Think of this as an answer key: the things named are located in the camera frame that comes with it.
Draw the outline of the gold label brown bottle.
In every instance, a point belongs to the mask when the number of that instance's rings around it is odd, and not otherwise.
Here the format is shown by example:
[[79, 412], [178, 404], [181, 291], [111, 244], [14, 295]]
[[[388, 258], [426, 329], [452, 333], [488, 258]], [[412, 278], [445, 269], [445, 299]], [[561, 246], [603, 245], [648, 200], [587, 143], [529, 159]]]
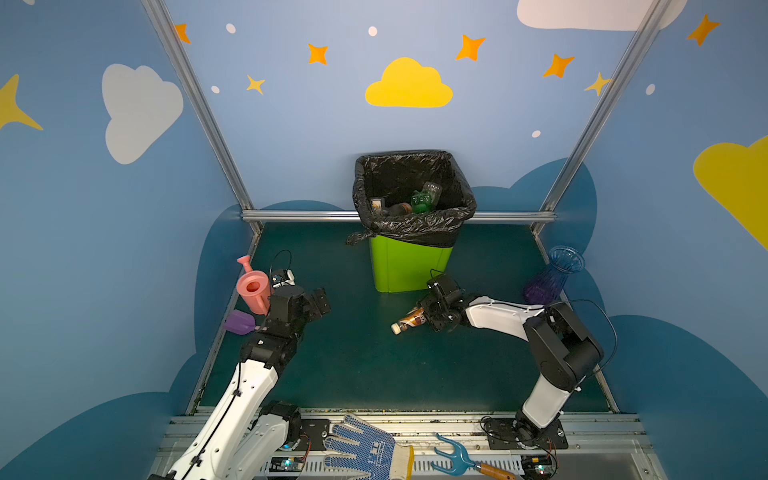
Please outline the gold label brown bottle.
[[415, 307], [402, 319], [391, 325], [391, 330], [395, 335], [399, 335], [406, 330], [421, 326], [427, 322], [424, 309]]

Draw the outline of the green soda bottle yellow cap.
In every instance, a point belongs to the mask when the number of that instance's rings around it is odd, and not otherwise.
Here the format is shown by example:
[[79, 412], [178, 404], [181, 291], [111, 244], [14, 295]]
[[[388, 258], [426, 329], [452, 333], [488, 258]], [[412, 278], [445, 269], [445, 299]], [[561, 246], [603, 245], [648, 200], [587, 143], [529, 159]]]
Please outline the green soda bottle yellow cap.
[[414, 214], [432, 212], [435, 209], [434, 196], [428, 190], [414, 191], [411, 195], [410, 206]]

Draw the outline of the long orange label red-cap bottle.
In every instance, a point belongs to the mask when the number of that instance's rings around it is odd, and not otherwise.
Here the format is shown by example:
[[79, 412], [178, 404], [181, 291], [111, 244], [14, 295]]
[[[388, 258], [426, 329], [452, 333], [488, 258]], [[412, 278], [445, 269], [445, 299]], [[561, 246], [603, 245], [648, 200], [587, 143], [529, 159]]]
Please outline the long orange label red-cap bottle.
[[412, 206], [407, 202], [391, 205], [387, 208], [388, 216], [404, 216], [413, 212]]

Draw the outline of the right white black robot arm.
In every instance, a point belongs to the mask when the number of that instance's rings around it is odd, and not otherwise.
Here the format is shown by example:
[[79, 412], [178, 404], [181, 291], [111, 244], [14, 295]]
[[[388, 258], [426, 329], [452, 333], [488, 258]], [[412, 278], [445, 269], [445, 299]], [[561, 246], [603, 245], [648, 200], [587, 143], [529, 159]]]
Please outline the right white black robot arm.
[[516, 421], [532, 434], [554, 423], [572, 393], [604, 358], [596, 337], [565, 302], [525, 305], [461, 293], [431, 292], [417, 307], [436, 331], [467, 324], [507, 334], [528, 343], [539, 370], [533, 390]]

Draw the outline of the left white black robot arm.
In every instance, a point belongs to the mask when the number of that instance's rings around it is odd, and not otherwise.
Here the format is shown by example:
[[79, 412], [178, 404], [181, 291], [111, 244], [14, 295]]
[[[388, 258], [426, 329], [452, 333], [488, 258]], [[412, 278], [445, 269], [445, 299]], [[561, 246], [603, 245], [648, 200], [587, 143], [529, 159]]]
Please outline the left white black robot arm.
[[299, 408], [264, 399], [296, 354], [307, 324], [331, 311], [323, 288], [282, 285], [263, 325], [241, 348], [240, 361], [208, 420], [162, 479], [253, 479], [301, 432]]

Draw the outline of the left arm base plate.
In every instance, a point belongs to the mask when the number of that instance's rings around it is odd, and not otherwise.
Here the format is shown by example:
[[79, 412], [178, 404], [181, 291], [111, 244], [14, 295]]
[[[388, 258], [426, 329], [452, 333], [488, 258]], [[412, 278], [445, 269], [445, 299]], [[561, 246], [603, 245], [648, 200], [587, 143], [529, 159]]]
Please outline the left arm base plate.
[[301, 427], [291, 433], [286, 443], [280, 448], [283, 452], [305, 452], [309, 449], [325, 451], [324, 440], [330, 434], [331, 422], [326, 418], [309, 418], [301, 420]]

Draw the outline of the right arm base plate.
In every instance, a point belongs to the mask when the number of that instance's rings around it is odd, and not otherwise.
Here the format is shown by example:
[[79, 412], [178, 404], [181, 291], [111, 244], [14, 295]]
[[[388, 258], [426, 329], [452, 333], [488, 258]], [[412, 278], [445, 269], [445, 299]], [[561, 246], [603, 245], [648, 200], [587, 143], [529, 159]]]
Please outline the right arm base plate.
[[480, 428], [492, 450], [567, 449], [569, 444], [559, 417], [547, 427], [537, 427], [518, 412], [512, 418], [484, 416]]

